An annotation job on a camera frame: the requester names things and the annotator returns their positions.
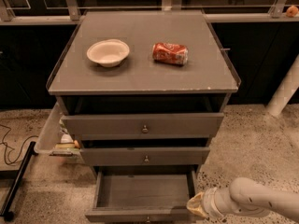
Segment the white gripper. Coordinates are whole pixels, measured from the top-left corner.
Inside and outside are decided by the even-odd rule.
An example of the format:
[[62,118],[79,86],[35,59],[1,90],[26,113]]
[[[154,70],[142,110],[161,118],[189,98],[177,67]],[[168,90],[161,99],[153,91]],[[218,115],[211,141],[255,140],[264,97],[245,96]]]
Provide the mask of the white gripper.
[[203,218],[207,218],[207,216],[213,218],[224,217],[224,214],[216,205],[217,191],[217,188],[212,188],[206,190],[204,193],[197,193],[194,197],[188,200],[186,204],[187,209],[191,213]]

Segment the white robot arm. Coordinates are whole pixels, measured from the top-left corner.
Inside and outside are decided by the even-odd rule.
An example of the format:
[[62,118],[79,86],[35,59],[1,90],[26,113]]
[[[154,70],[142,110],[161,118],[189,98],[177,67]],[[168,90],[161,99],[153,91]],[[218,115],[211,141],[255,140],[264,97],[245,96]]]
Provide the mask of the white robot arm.
[[[299,55],[267,105],[277,116],[299,88]],[[299,222],[299,194],[270,189],[252,179],[238,177],[228,188],[212,188],[197,193],[187,202],[187,209],[203,218],[226,215],[265,217],[270,211]]]

